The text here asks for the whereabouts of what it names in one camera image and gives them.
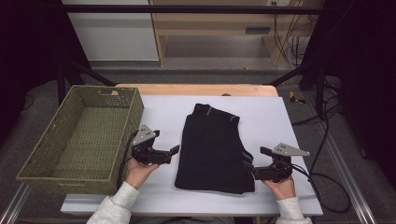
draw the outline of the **hand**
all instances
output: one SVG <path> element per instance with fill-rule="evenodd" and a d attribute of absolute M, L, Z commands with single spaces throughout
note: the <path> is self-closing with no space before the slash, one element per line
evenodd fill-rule
<path fill-rule="evenodd" d="M 262 183 L 273 192 L 277 201 L 296 197 L 294 180 L 291 176 L 278 183 L 274 183 L 271 180 L 262 180 Z"/>
<path fill-rule="evenodd" d="M 138 189 L 148 179 L 151 172 L 153 172 L 159 166 L 160 165 L 158 164 L 144 165 L 134 158 L 131 158 L 128 160 L 128 171 L 125 182 L 135 189 Z"/>

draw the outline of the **white sleeve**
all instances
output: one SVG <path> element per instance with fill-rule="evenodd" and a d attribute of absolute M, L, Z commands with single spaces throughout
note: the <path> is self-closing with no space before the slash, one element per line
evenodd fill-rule
<path fill-rule="evenodd" d="M 312 224 L 309 217 L 304 217 L 297 197 L 276 201 L 280 218 L 276 224 Z"/>
<path fill-rule="evenodd" d="M 88 224 L 120 223 L 128 224 L 131 219 L 131 208 L 139 191 L 123 182 L 119 191 L 113 196 L 106 196 L 98 209 L 88 220 Z"/>

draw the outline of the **wicker basket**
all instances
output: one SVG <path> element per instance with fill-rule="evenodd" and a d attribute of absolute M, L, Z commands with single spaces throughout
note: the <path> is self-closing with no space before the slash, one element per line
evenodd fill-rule
<path fill-rule="evenodd" d="M 138 89 L 73 86 L 17 179 L 45 192 L 114 194 L 143 110 Z"/>

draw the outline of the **wooden board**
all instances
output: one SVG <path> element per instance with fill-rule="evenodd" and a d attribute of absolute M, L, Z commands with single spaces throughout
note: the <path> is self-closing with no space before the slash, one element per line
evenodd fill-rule
<path fill-rule="evenodd" d="M 277 97 L 276 88 L 263 85 L 200 85 L 200 84 L 119 84 L 117 87 L 138 88 L 142 95 L 212 95 Z"/>

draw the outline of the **white tabletop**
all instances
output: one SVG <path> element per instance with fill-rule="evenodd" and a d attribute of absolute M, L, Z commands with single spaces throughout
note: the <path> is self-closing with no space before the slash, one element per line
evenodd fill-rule
<path fill-rule="evenodd" d="M 160 130 L 154 148 L 169 150 L 181 143 L 186 117 L 195 104 L 210 104 L 216 109 L 240 117 L 239 134 L 245 149 L 254 156 L 254 166 L 268 166 L 272 160 L 260 153 L 260 147 L 274 148 L 279 143 L 299 147 L 289 116 L 280 97 L 245 96 L 142 96 L 145 110 L 142 124 Z M 278 214 L 276 200 L 261 181 L 256 190 L 242 195 L 217 191 L 184 190 L 175 187 L 178 154 L 171 164 L 153 172 L 139 189 L 133 215 L 142 216 L 268 216 Z M 302 157 L 292 157 L 294 164 L 305 168 Z M 323 214 L 307 178 L 293 172 L 297 196 L 306 216 Z M 68 194 L 61 211 L 74 215 L 93 213 L 105 195 Z"/>

